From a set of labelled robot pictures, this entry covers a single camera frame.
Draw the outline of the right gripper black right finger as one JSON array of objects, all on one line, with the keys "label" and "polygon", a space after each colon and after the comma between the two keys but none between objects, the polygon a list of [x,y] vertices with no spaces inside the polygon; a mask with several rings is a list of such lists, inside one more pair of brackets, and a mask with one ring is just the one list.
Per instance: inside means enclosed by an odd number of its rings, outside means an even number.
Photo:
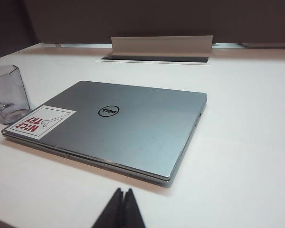
[{"label": "right gripper black right finger", "polygon": [[132,189],[129,189],[125,194],[123,202],[123,212],[124,228],[146,227]]}]

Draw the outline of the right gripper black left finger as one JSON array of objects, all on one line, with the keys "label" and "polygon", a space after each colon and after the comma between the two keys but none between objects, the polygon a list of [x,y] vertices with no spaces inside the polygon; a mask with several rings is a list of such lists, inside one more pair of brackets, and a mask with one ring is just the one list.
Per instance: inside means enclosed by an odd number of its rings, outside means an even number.
[{"label": "right gripper black left finger", "polygon": [[97,219],[98,228],[124,228],[124,192],[118,188]]}]

